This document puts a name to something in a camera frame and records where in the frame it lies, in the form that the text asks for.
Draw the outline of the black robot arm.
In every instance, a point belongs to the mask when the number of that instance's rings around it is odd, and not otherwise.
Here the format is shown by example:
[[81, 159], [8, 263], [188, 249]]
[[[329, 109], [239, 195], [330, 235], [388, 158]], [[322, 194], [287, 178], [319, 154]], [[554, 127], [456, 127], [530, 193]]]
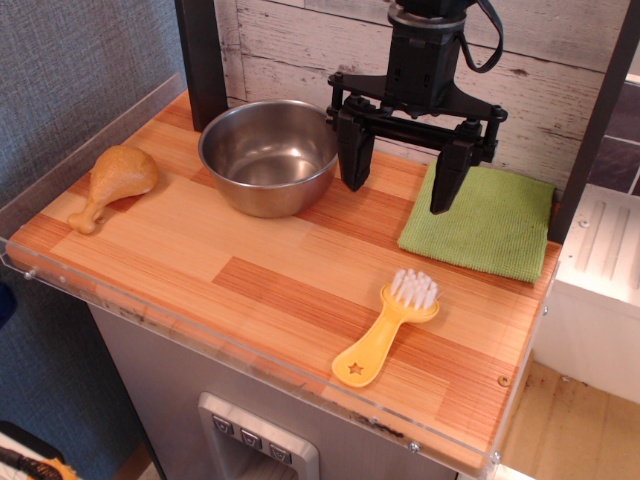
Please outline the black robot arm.
[[493, 160], [497, 133], [508, 113], [458, 88], [463, 58], [476, 73], [493, 69], [503, 48], [476, 65], [464, 34], [469, 1], [394, 1], [387, 72], [383, 76], [337, 72], [330, 76], [328, 122], [338, 139], [341, 178], [359, 190], [370, 174], [376, 138], [438, 153], [430, 210], [448, 211], [469, 170]]

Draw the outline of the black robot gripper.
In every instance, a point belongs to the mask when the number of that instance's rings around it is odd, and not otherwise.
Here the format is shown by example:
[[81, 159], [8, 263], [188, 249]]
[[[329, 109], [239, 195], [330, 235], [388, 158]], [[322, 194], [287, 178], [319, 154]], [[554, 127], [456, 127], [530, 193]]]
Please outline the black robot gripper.
[[458, 88], [458, 61], [486, 73], [501, 59], [499, 42], [482, 65], [473, 60], [464, 10], [391, 10], [393, 27], [383, 75], [330, 76], [329, 121], [337, 133], [341, 178], [358, 191], [370, 174], [375, 139], [399, 140], [439, 152], [430, 212], [447, 212], [472, 163], [492, 161], [508, 114]]

